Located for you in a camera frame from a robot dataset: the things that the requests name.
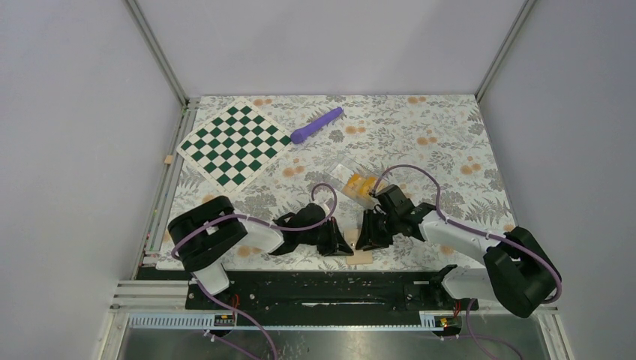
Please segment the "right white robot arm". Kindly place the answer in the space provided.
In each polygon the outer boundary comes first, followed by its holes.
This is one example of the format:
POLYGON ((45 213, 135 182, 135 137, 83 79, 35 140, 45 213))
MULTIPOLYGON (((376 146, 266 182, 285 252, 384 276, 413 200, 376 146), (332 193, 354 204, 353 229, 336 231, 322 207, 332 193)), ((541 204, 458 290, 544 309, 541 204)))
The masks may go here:
POLYGON ((520 318, 555 301, 563 285, 560 273, 533 234, 515 227, 502 235, 446 216, 426 202, 415 205, 394 184, 372 190, 375 208, 364 213, 363 245, 380 248, 396 235, 453 248, 479 263, 478 268, 448 265, 433 279, 430 299, 448 309, 458 300, 499 302, 520 318))

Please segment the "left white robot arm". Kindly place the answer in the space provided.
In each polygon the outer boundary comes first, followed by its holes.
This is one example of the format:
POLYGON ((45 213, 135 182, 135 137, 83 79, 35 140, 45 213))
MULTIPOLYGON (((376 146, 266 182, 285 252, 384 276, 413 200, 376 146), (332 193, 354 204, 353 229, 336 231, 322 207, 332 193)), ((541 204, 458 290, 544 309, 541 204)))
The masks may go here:
POLYGON ((267 222, 236 213, 230 199, 219 196, 171 220, 167 231, 174 244, 172 256, 202 285, 204 299, 214 308, 232 301, 221 257, 236 245, 275 256, 291 253, 299 245, 314 245, 324 257, 353 254, 335 218, 313 202, 267 222))

